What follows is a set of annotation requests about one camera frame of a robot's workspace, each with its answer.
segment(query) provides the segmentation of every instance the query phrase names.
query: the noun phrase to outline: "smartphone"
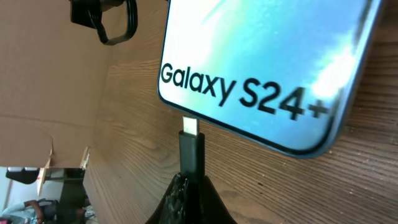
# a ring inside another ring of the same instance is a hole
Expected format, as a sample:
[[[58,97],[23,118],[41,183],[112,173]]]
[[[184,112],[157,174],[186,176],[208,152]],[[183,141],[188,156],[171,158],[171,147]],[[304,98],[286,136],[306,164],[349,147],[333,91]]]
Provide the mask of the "smartphone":
[[[383,0],[170,0],[160,99],[289,156],[344,123]]]

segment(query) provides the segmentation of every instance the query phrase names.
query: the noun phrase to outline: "plus sign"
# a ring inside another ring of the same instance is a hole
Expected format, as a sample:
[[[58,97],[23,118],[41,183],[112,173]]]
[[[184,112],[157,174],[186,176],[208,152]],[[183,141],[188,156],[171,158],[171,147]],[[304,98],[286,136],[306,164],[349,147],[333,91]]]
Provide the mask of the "plus sign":
[[[313,117],[314,118],[319,118],[322,113],[327,114],[329,113],[329,109],[326,107],[323,107],[323,102],[322,100],[317,100],[316,105],[310,105],[308,107],[309,110],[313,111]]]

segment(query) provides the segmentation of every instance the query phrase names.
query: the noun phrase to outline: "wooden table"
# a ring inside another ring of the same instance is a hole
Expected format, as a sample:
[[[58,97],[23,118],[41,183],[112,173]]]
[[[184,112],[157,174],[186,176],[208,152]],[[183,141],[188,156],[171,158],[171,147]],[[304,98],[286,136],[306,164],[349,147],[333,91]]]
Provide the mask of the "wooden table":
[[[144,223],[179,171],[183,114],[156,90],[167,3],[138,7],[136,36],[113,50],[85,178],[101,224]],[[201,131],[206,174],[238,223],[398,223],[398,1],[328,153],[297,160],[206,122]]]

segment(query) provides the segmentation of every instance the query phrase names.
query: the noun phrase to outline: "metal connector tip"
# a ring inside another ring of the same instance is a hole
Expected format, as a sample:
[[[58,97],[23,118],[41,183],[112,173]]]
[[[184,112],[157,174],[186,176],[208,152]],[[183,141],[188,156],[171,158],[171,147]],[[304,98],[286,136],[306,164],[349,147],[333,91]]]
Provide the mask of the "metal connector tip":
[[[184,133],[192,134],[194,136],[197,136],[199,134],[199,120],[183,116],[182,122],[184,126]]]

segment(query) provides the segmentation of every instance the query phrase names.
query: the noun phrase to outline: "usb connector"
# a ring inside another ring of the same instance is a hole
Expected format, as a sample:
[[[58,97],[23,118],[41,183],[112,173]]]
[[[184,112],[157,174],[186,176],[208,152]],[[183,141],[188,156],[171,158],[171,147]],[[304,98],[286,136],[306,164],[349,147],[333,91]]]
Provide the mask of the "usb connector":
[[[205,135],[199,132],[199,120],[184,116],[179,140],[181,175],[199,184],[205,177]]]

